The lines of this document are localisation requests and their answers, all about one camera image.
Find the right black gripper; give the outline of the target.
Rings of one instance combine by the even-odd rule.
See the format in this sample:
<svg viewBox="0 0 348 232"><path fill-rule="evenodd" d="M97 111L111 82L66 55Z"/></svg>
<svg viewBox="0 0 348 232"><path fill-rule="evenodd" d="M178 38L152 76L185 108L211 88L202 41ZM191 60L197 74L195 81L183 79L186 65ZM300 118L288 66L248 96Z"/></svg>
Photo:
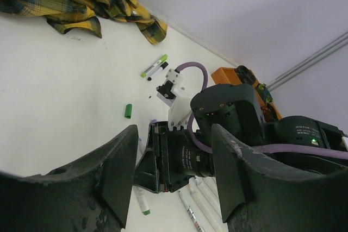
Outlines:
<svg viewBox="0 0 348 232"><path fill-rule="evenodd" d="M152 193L176 192L189 183L189 176L179 173L174 166L170 142L178 137L169 131L166 121L151 123L147 149L136 165L134 185Z"/></svg>

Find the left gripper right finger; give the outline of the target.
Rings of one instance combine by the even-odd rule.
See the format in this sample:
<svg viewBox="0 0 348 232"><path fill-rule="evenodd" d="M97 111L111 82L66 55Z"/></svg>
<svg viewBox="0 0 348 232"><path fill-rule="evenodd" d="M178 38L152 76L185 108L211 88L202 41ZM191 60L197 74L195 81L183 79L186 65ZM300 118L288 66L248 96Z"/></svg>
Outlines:
<svg viewBox="0 0 348 232"><path fill-rule="evenodd" d="M347 168L277 161L212 127L222 220L229 231L347 231Z"/></svg>

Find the purple cap marker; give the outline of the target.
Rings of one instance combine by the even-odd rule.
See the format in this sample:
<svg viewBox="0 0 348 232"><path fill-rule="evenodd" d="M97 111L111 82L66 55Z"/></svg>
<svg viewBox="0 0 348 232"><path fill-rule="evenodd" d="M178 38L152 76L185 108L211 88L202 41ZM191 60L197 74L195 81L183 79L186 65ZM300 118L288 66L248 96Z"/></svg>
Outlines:
<svg viewBox="0 0 348 232"><path fill-rule="evenodd" d="M144 145L143 141L141 138L139 138L138 141L138 153L137 153L137 157L140 159L142 157L142 155L144 154L146 146Z"/></svg>

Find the light green cap marker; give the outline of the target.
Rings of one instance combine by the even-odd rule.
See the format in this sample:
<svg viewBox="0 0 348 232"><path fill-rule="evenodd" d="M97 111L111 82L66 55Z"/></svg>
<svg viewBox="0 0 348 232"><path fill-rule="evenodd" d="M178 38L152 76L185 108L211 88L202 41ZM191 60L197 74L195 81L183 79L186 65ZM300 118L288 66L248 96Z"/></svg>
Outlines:
<svg viewBox="0 0 348 232"><path fill-rule="evenodd" d="M168 58L167 54L164 54L159 60L157 60L154 64L152 64L149 68L147 68L146 70L144 70L140 76L142 78L145 78L147 76L150 75L151 72L154 71L155 68L157 68L158 66L160 66L162 63L164 63Z"/></svg>

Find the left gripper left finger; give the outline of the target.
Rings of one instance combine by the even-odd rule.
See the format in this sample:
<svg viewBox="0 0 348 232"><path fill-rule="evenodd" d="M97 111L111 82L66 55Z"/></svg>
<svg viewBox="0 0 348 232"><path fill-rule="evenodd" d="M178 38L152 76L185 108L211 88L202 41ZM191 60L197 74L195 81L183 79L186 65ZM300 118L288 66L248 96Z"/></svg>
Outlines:
<svg viewBox="0 0 348 232"><path fill-rule="evenodd" d="M138 128L46 175L1 173L1 231L120 231L126 227Z"/></svg>

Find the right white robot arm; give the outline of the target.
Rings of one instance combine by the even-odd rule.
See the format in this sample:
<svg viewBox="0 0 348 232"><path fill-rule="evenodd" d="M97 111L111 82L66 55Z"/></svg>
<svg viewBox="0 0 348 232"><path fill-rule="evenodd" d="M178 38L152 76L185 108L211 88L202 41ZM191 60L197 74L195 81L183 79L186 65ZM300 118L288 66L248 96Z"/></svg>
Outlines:
<svg viewBox="0 0 348 232"><path fill-rule="evenodd" d="M304 116L264 118L257 94L247 84L218 84L190 102L196 131L156 122L149 127L146 149L135 169L134 184L153 193L175 192L193 176L215 176L212 126L218 124L237 140L272 158L308 172L332 173L347 166L343 132Z"/></svg>

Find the black cap marker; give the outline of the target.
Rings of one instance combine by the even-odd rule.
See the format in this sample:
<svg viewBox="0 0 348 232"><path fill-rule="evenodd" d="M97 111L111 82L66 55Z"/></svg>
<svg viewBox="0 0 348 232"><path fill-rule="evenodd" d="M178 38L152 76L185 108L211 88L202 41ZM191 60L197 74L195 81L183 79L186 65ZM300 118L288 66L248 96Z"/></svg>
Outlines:
<svg viewBox="0 0 348 232"><path fill-rule="evenodd" d="M153 72L149 77L147 77L148 81L152 81L160 72L162 72L168 66L168 62L162 63L155 72Z"/></svg>

